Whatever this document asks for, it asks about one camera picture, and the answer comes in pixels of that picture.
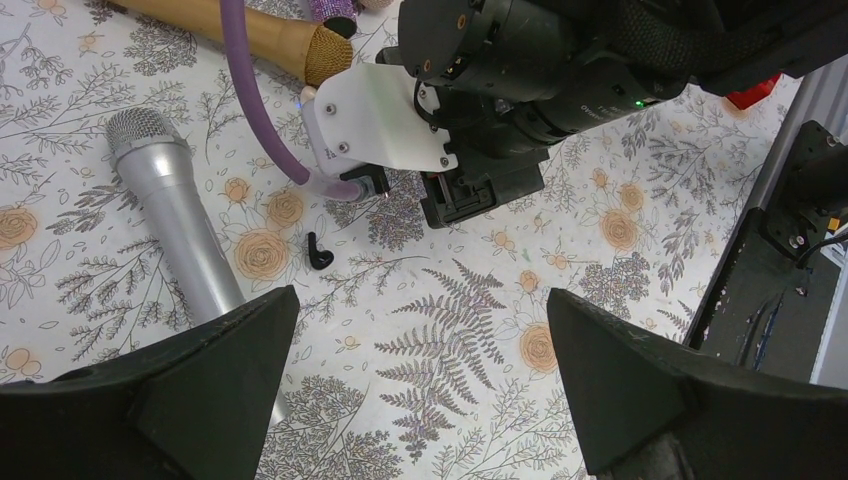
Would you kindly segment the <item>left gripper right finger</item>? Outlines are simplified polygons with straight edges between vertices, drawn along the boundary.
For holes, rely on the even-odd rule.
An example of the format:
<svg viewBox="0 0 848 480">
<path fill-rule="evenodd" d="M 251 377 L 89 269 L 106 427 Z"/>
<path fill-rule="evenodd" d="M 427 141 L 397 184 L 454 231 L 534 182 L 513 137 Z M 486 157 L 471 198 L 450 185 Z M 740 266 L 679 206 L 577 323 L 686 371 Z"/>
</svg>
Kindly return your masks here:
<svg viewBox="0 0 848 480">
<path fill-rule="evenodd" d="M 554 352 L 599 479 L 843 479 L 847 394 L 699 353 L 554 289 Z"/>
</svg>

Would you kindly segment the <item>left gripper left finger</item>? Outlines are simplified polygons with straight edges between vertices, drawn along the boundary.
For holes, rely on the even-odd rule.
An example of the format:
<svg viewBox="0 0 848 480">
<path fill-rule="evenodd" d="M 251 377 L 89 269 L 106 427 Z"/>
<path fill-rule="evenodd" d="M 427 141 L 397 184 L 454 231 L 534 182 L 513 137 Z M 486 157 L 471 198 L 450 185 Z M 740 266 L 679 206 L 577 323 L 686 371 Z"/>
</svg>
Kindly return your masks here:
<svg viewBox="0 0 848 480">
<path fill-rule="evenodd" d="M 251 479 L 300 309 L 291 286 L 49 382 L 1 388 L 5 479 Z"/>
</svg>

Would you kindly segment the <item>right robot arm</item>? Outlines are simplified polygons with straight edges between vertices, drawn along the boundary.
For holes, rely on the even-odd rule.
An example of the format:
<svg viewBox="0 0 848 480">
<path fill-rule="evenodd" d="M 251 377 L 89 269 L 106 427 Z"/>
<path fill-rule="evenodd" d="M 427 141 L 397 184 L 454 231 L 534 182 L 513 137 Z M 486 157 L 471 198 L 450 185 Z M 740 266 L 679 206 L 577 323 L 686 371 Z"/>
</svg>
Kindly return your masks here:
<svg viewBox="0 0 848 480">
<path fill-rule="evenodd" d="M 401 66 L 431 130 L 457 157 L 426 168 L 421 206 L 439 229 L 531 195 L 569 137 L 678 97 L 800 77 L 847 52 L 843 1 L 403 1 Z"/>
</svg>

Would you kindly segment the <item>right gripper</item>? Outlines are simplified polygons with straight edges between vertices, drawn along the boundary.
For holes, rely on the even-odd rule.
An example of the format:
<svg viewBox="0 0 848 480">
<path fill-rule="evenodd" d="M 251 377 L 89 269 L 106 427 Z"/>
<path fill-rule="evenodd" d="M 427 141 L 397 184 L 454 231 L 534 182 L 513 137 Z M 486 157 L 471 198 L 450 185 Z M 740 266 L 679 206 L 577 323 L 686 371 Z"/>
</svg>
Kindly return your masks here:
<svg viewBox="0 0 848 480">
<path fill-rule="evenodd" d="M 426 196 L 420 204 L 428 226 L 446 228 L 542 190 L 540 164 L 548 159 L 546 150 L 495 158 L 460 149 L 456 168 L 421 174 Z"/>
</svg>

